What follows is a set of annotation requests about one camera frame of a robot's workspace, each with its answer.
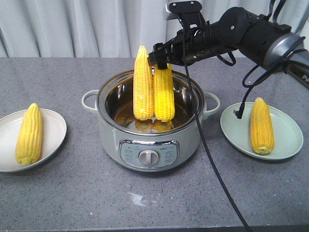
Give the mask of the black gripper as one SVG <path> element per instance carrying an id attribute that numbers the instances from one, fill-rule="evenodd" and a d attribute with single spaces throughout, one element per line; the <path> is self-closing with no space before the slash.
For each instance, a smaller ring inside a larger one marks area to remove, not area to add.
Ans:
<path id="1" fill-rule="evenodd" d="M 178 33 L 173 43 L 156 43 L 153 51 L 149 53 L 148 63 L 160 70 L 168 68 L 169 64 L 183 66 L 192 65 L 203 59 L 217 57 L 226 65 L 232 66 L 233 61 L 222 57 L 227 53 L 233 60 L 233 48 L 222 45 L 217 38 L 218 23 L 207 25 L 205 28 L 196 29 L 190 37 L 183 42 L 183 35 Z"/>

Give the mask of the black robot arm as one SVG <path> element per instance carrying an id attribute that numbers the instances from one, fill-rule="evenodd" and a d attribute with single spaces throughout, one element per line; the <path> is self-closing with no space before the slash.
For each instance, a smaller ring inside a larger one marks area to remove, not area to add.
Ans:
<path id="1" fill-rule="evenodd" d="M 168 64 L 192 65 L 238 50 L 267 73 L 284 72 L 308 86 L 309 53 L 303 37 L 291 32 L 290 26 L 270 22 L 267 16 L 241 7 L 228 9 L 210 24 L 201 9 L 195 0 L 166 4 L 166 18 L 178 19 L 182 29 L 168 42 L 154 45 L 149 64 L 160 69 Z"/>

